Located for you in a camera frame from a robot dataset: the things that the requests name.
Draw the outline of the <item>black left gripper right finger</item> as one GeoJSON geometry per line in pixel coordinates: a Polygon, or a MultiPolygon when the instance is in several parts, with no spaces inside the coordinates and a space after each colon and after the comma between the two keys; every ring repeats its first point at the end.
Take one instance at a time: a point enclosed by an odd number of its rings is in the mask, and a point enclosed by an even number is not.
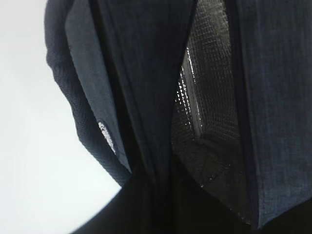
{"type": "Polygon", "coordinates": [[[312,201],[293,207],[260,229],[239,218],[205,192],[177,155],[172,156],[174,215],[170,234],[310,234],[312,201]]]}

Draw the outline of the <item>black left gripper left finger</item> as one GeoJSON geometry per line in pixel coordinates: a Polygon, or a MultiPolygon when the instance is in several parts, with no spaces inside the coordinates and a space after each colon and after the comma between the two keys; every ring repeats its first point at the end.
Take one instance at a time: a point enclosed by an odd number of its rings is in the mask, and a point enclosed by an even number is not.
{"type": "Polygon", "coordinates": [[[135,170],[117,195],[74,234],[155,234],[146,173],[135,170]]]}

